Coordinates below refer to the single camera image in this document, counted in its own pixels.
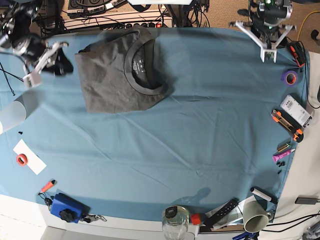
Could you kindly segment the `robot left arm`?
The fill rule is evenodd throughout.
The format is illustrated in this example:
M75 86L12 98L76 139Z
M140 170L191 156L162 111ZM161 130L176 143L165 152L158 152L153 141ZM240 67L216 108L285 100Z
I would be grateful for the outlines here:
M240 29L262 49L275 50L289 32L297 30L293 25L282 24L292 12L290 0L249 0L246 9L237 11L248 21L231 21L228 26Z

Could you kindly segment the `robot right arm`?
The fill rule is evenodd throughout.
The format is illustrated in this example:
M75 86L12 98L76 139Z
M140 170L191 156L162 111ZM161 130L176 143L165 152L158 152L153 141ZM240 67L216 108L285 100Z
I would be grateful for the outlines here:
M42 5L42 0L14 1L0 15L0 47L12 50L11 55L23 62L26 74L43 71L56 76L71 74L74 67L63 52L69 44L54 42L50 45L43 37L30 31Z

